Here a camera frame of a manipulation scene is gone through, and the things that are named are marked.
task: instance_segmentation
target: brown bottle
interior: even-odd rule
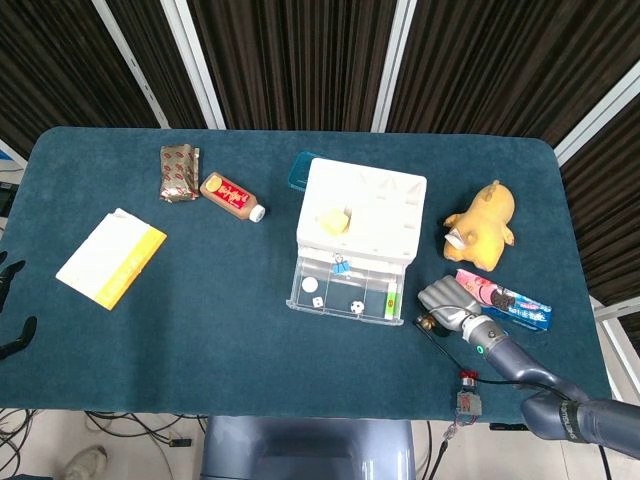
[[[265,209],[258,203],[255,195],[213,172],[200,186],[200,192],[227,212],[242,220],[258,223],[264,217]]]

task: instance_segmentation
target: curtain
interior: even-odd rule
[[[207,128],[159,1],[107,0],[172,128]]]
[[[394,0],[190,0],[228,128],[371,129]]]
[[[0,2],[0,138],[27,158],[56,125],[157,127],[93,5]]]
[[[636,0],[419,0],[388,131],[555,146],[639,52]]]
[[[640,96],[561,172],[591,294],[604,305],[640,295]],[[620,322],[640,352],[640,315]]]

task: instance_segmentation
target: yellow plush toy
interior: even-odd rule
[[[492,271],[504,251],[515,239],[507,227],[513,216],[515,201],[507,187],[494,180],[473,199],[469,210],[447,218],[451,230],[445,238],[444,257],[459,262],[468,260],[482,270]]]

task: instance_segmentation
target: shoe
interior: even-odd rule
[[[107,452],[101,446],[81,451],[64,469],[64,480],[99,480],[107,468]]]

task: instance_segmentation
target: teal tablecloth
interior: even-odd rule
[[[268,208],[242,222],[206,199],[158,199],[162,145],[201,148]],[[287,187],[296,154],[428,179],[418,257],[407,269],[402,327],[287,308],[303,194]],[[458,266],[442,258],[442,219],[499,178],[514,193],[516,246],[489,276],[554,308],[548,333],[513,337],[593,396],[609,395],[587,289],[552,150],[523,138],[320,132],[56,128],[31,155],[2,249],[25,259],[0,316],[0,343],[24,318],[27,350],[0,362],[0,406],[92,410],[450,419],[457,372],[412,326],[418,290]],[[336,188],[344,188],[336,181]],[[168,239],[108,312],[54,278],[105,214],[138,216]],[[443,343],[497,378],[463,340]],[[481,385],[483,421],[519,422],[529,393]]]

